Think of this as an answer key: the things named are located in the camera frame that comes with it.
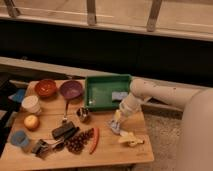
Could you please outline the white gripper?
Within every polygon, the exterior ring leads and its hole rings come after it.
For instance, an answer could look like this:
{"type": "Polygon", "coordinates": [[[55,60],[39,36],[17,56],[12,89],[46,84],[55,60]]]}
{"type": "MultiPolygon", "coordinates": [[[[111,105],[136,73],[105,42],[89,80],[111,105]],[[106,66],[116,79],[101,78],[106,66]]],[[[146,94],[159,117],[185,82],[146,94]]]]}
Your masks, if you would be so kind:
{"type": "Polygon", "coordinates": [[[132,114],[141,110],[141,104],[137,97],[129,93],[119,104],[119,109],[114,113],[113,120],[121,126],[132,114]]]}

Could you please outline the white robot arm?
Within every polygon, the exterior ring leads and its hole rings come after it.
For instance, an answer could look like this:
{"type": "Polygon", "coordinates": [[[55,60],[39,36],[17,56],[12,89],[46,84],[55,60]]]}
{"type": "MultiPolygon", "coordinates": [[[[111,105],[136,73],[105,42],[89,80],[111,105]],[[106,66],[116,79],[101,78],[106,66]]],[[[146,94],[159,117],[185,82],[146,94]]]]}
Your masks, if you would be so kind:
{"type": "Polygon", "coordinates": [[[213,88],[162,86],[133,79],[110,127],[122,134],[122,120],[139,111],[150,98],[183,111],[175,171],[213,171],[213,88]]]}

